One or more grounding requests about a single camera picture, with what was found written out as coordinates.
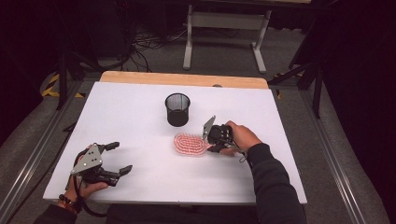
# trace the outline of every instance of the desk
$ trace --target desk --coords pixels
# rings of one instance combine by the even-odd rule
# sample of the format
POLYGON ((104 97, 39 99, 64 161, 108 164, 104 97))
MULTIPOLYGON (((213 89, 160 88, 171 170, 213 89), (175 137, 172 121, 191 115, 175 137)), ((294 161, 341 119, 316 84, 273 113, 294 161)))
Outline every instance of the desk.
POLYGON ((202 133, 203 124, 213 115, 215 124, 232 119, 247 125, 271 146, 284 164, 300 203, 306 203, 304 189, 292 157, 274 96, 265 80, 253 89, 213 88, 212 83, 235 85, 236 78, 172 74, 106 72, 95 83, 78 124, 64 149, 44 199, 56 200, 63 193, 73 160, 91 143, 119 141, 120 147, 104 152, 103 167, 108 171, 132 164, 115 188, 91 196, 100 203, 173 203, 173 204, 254 204, 253 179, 247 164, 239 156, 226 157, 206 152, 186 156, 175 151, 177 133, 202 133), (184 86, 186 80, 202 80, 207 86, 184 86), (191 99, 189 122, 180 128, 167 123, 164 99, 183 92, 191 99))

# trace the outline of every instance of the person's right arm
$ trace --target person's right arm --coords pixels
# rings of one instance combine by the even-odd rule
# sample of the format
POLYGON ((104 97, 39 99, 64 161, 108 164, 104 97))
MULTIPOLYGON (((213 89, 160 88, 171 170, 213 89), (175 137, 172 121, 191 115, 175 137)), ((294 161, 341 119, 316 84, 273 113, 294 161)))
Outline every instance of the person's right arm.
POLYGON ((261 223, 306 223, 297 192, 290 184, 288 172, 274 158, 249 128, 226 123, 233 128, 235 143, 247 153, 253 165, 252 173, 259 220, 261 223))

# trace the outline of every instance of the black mesh cup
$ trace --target black mesh cup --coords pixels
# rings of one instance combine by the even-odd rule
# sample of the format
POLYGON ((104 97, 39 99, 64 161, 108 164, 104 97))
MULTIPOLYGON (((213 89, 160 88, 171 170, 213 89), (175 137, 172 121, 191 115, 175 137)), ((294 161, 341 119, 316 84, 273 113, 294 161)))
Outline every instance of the black mesh cup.
POLYGON ((166 97, 165 106, 169 124, 181 127, 189 121, 190 98, 183 93, 173 93, 166 97))

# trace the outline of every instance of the white metal desk frame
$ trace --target white metal desk frame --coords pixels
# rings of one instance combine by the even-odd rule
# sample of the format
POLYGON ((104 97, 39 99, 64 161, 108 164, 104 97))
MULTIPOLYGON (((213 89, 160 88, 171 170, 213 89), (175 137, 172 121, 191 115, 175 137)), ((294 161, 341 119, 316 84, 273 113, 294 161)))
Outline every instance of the white metal desk frame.
POLYGON ((253 48, 253 53, 260 73, 265 73, 266 69, 264 61, 262 60, 260 47, 262 46, 262 39, 264 38, 265 31, 267 30, 270 16, 271 10, 265 11, 264 15, 193 12, 192 5, 189 5, 189 14, 187 17, 187 44, 186 51, 184 53, 183 69, 188 70, 191 68, 192 27, 210 27, 259 30, 257 41, 251 43, 251 47, 253 48))

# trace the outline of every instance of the yellow and black striped tape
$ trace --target yellow and black striped tape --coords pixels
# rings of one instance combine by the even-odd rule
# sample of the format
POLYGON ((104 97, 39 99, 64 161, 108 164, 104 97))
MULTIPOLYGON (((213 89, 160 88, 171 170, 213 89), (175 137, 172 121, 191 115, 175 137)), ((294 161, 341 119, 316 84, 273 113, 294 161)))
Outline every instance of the yellow and black striped tape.
MULTIPOLYGON (((59 74, 55 74, 49 81, 49 84, 47 85, 47 88, 41 93, 42 96, 54 96, 54 97, 59 97, 59 92, 57 91, 52 91, 53 86, 55 85, 56 81, 59 79, 59 74)), ((84 98, 86 96, 86 93, 81 93, 78 92, 76 93, 77 98, 84 98)))

